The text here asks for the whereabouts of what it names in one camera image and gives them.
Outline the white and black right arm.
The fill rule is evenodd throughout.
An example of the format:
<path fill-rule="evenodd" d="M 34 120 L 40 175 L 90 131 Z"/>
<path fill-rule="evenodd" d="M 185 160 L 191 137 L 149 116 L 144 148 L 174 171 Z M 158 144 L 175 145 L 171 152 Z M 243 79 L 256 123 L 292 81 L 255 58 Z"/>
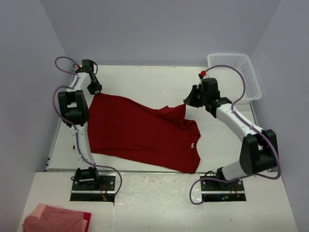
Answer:
<path fill-rule="evenodd" d="M 207 182 L 215 182 L 221 190 L 228 189 L 240 178 L 262 175 L 263 171 L 277 168 L 277 179 L 281 174 L 277 136 L 273 130 L 264 130 L 242 115 L 227 97 L 221 97 L 215 78 L 201 79 L 194 85 L 185 104 L 205 107 L 214 118 L 224 123 L 241 141 L 239 159 L 217 169 L 215 177 L 205 177 Z"/>

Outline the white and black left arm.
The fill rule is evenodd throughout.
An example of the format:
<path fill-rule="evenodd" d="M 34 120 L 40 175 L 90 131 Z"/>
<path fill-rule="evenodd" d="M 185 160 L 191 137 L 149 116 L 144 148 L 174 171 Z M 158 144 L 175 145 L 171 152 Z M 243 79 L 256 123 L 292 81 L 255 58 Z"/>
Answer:
<path fill-rule="evenodd" d="M 102 85 L 96 77 L 97 71 L 98 66 L 94 61 L 82 60 L 82 64 L 77 65 L 72 72 L 72 83 L 58 87 L 53 96 L 53 107 L 69 127 L 74 139 L 77 157 L 77 170 L 72 178 L 74 191 L 92 191 L 100 186 L 98 169 L 90 150 L 87 132 L 90 112 L 84 95 L 84 89 L 90 95 L 102 91 Z"/>

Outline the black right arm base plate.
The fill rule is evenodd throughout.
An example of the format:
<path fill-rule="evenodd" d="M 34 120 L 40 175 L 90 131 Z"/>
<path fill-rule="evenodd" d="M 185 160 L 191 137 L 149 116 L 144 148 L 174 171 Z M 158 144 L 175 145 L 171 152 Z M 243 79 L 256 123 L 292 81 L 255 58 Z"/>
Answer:
<path fill-rule="evenodd" d="M 203 180 L 200 186 L 202 201 L 205 203 L 247 201 L 242 180 L 231 183 Z"/>

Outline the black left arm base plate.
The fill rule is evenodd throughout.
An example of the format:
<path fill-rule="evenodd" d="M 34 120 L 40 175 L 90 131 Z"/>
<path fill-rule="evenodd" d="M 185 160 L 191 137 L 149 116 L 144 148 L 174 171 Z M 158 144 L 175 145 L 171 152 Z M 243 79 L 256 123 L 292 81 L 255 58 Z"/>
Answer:
<path fill-rule="evenodd" d="M 97 182 L 79 183 L 73 180 L 71 202 L 111 202 L 115 201 L 116 175 L 100 175 Z"/>

